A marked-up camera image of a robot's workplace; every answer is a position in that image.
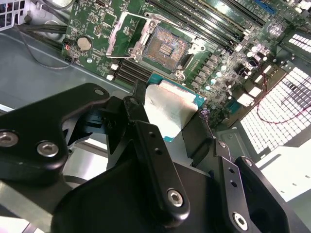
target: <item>green circuit board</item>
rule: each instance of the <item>green circuit board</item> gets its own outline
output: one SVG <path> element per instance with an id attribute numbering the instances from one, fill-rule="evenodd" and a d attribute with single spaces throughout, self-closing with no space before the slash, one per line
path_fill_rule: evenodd
<path id="1" fill-rule="evenodd" d="M 124 12 L 130 14 L 122 18 Z M 154 28 L 143 32 L 151 20 Z M 252 59 L 260 54 L 267 59 L 259 63 L 272 64 L 282 38 L 309 25 L 281 0 L 79 0 L 62 54 L 129 89 L 159 73 L 222 109 L 228 93 L 246 82 L 241 70 L 256 73 L 247 56 L 253 47 Z"/>

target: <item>silver screw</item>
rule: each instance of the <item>silver screw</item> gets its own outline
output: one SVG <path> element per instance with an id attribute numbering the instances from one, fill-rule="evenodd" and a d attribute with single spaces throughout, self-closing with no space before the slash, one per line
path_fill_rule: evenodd
<path id="1" fill-rule="evenodd" d="M 218 144 L 221 145 L 223 148 L 225 148 L 225 143 L 222 141 L 218 141 Z"/>
<path id="2" fill-rule="evenodd" d="M 235 223 L 243 230 L 243 231 L 247 231 L 248 226 L 247 226 L 247 222 L 245 220 L 245 218 L 240 215 L 239 213 L 233 213 L 233 218 Z"/>
<path id="3" fill-rule="evenodd" d="M 245 159 L 245 162 L 246 162 L 249 166 L 252 166 L 252 162 L 249 161 L 248 159 Z"/>
<path id="4" fill-rule="evenodd" d="M 151 21 L 149 25 L 150 25 L 150 27 L 154 28 L 156 26 L 156 22 Z"/>
<path id="5" fill-rule="evenodd" d="M 182 206 L 182 204 L 183 204 L 183 197 L 176 190 L 168 191 L 167 197 L 168 197 L 170 203 L 173 204 L 173 206 L 176 206 L 176 207 Z"/>
<path id="6" fill-rule="evenodd" d="M 18 142 L 18 136 L 13 132 L 0 132 L 0 147 L 12 147 Z"/>
<path id="7" fill-rule="evenodd" d="M 41 142 L 37 146 L 37 152 L 44 157 L 54 157 L 58 153 L 58 146 L 53 142 Z"/>
<path id="8" fill-rule="evenodd" d="M 141 50 L 137 50 L 136 55 L 141 55 Z"/>

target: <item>red wire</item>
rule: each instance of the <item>red wire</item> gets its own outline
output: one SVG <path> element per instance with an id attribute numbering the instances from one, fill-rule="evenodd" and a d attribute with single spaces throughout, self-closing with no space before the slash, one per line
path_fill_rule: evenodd
<path id="1" fill-rule="evenodd" d="M 288 121 L 290 121 L 290 120 L 293 120 L 293 119 L 295 119 L 296 117 L 300 116 L 300 115 L 303 114 L 305 111 L 307 111 L 308 108 L 311 107 L 311 104 L 310 104 L 309 106 L 305 107 L 300 113 L 297 113 L 295 116 L 293 116 L 292 118 L 289 118 L 289 119 L 287 119 L 287 120 L 285 120 L 285 121 L 273 122 L 273 121 L 268 121 L 268 120 L 263 119 L 263 118 L 260 116 L 260 114 L 259 114 L 259 106 L 260 106 L 260 102 L 261 102 L 261 101 L 263 100 L 263 98 L 265 98 L 266 95 L 268 94 L 268 93 L 267 93 L 267 82 L 268 82 L 268 81 L 266 80 L 265 73 L 263 73 L 262 70 L 261 70 L 261 74 L 262 74 L 262 76 L 263 76 L 263 84 L 264 84 L 264 87 L 265 87 L 265 94 L 264 94 L 263 97 L 259 100 L 259 102 L 258 102 L 258 104 L 257 104 L 257 112 L 256 112 L 257 115 L 258 115 L 258 117 L 259 117 L 259 119 L 260 119 L 261 121 L 266 122 L 266 123 L 269 123 L 269 124 L 275 124 L 275 125 L 277 125 L 277 124 L 283 124 L 283 123 L 286 123 L 286 122 L 288 122 Z"/>

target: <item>ventilation grille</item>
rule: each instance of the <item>ventilation grille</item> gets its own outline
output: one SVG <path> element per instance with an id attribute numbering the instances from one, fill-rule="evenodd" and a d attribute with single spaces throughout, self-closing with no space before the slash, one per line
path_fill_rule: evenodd
<path id="1" fill-rule="evenodd" d="M 294 68 L 261 101 L 259 115 L 270 122 L 286 121 L 311 104 L 311 77 Z M 273 151 L 284 145 L 311 124 L 310 109 L 283 124 L 261 121 L 257 107 L 241 121 L 252 145 L 259 154 L 266 148 Z"/>
<path id="2" fill-rule="evenodd" d="M 24 23 L 29 0 L 0 0 L 0 32 Z"/>
<path id="3" fill-rule="evenodd" d="M 293 45 L 300 47 L 304 51 L 311 53 L 311 40 L 309 40 L 309 39 L 307 39 L 301 35 L 298 35 L 298 34 L 293 35 L 292 38 L 289 39 L 288 42 L 290 42 Z"/>

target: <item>blue slot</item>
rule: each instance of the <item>blue slot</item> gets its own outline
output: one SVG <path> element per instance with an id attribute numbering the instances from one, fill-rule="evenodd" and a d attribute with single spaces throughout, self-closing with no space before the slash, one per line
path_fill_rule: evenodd
<path id="1" fill-rule="evenodd" d="M 274 15 L 276 13 L 276 10 L 273 9 L 271 6 L 268 4 L 260 1 L 260 0 L 254 0 L 255 3 L 257 3 L 262 9 L 264 9 L 266 12 L 268 12 L 271 15 Z"/>

